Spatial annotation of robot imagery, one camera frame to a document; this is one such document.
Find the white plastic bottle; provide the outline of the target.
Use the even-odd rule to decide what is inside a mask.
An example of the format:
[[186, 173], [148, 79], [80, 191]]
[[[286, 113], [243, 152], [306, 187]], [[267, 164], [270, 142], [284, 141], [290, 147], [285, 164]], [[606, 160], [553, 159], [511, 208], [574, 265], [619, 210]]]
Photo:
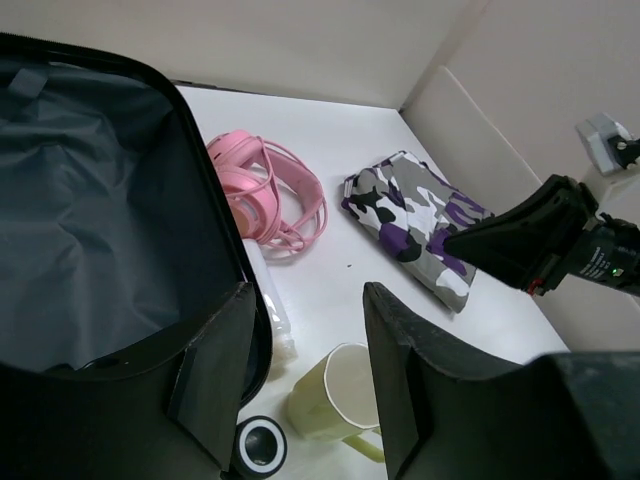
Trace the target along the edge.
[[273, 363], [275, 366], [284, 367], [298, 357], [291, 332], [291, 323], [270, 275], [260, 245], [252, 239], [243, 239], [243, 245], [270, 318], [273, 336]]

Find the purple camouflage backpack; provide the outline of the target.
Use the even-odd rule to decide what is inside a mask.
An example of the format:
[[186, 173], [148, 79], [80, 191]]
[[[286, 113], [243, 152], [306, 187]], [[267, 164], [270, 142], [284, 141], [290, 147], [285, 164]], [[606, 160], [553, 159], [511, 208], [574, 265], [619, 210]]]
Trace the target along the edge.
[[465, 308], [476, 268], [444, 241], [492, 212], [404, 150], [347, 177], [341, 206], [450, 310]]

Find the pale yellow mug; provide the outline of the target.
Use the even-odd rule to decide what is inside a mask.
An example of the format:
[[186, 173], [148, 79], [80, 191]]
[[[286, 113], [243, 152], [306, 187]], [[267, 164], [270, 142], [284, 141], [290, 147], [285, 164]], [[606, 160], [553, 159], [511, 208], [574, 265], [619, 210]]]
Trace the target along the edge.
[[385, 462], [383, 449], [362, 438], [366, 432], [381, 433], [364, 344], [338, 345], [302, 376], [287, 397], [286, 415], [306, 440], [341, 441], [375, 463]]

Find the yellow hard-shell suitcase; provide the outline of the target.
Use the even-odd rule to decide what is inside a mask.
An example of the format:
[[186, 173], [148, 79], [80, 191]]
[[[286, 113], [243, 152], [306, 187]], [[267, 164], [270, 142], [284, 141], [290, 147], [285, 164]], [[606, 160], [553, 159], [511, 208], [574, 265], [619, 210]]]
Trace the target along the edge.
[[187, 344], [240, 283], [264, 319], [265, 383], [269, 315], [180, 92], [120, 55], [3, 34], [2, 477], [278, 472], [271, 418], [238, 417], [221, 471], [167, 416]]

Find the pink headphones with cable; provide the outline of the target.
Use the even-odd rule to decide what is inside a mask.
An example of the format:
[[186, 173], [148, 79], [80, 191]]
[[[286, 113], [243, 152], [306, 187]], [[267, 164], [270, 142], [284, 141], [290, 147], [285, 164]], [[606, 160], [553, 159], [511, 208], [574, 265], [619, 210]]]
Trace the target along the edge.
[[[321, 182], [291, 151], [244, 130], [215, 137], [206, 150], [244, 239], [299, 253], [324, 233], [328, 205]], [[302, 207], [292, 224], [282, 216], [280, 184]]]

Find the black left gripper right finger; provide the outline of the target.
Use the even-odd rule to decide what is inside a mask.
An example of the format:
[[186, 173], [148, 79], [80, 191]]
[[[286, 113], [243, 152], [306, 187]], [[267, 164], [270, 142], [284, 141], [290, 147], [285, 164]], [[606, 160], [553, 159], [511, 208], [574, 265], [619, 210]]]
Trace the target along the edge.
[[492, 379], [518, 364], [413, 312], [383, 284], [363, 291], [391, 479], [527, 479], [530, 452]]

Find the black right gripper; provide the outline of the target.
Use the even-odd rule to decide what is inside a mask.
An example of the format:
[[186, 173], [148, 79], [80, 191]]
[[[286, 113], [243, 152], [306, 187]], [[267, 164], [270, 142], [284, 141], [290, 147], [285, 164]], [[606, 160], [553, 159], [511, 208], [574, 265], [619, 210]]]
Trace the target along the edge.
[[531, 296], [570, 275], [637, 297], [639, 227], [598, 207], [584, 183], [553, 175], [513, 209], [450, 235], [444, 251]]

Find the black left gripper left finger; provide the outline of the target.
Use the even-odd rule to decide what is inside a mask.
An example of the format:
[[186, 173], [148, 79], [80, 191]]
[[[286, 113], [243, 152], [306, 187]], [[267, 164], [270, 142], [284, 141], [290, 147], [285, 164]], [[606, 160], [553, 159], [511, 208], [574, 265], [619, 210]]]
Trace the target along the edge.
[[223, 296], [187, 344], [167, 416], [221, 471], [231, 465], [238, 413], [264, 383], [264, 319], [254, 286]]

